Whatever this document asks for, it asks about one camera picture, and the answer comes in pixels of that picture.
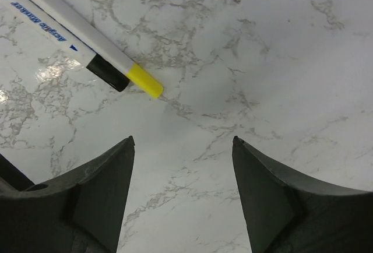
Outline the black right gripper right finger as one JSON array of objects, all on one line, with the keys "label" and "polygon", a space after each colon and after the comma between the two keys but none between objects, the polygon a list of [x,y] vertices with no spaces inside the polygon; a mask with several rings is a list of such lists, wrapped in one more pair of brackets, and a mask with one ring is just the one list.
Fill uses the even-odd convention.
[{"label": "black right gripper right finger", "polygon": [[276,161],[239,137],[233,166],[252,252],[371,252],[372,193]]}]

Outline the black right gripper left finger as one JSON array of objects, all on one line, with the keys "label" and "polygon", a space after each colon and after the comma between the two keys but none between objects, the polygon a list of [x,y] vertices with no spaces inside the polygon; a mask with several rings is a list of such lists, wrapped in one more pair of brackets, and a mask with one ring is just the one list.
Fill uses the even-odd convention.
[{"label": "black right gripper left finger", "polygon": [[2,157],[1,251],[115,252],[134,156],[128,137],[39,184]]}]

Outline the yellow white marker pen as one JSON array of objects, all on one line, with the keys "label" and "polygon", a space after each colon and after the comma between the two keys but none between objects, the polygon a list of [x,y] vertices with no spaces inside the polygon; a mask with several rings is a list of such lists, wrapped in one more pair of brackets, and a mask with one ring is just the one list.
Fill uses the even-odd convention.
[{"label": "yellow white marker pen", "polygon": [[31,1],[123,73],[130,82],[154,98],[162,94],[163,86],[160,82],[125,55],[63,0]]}]

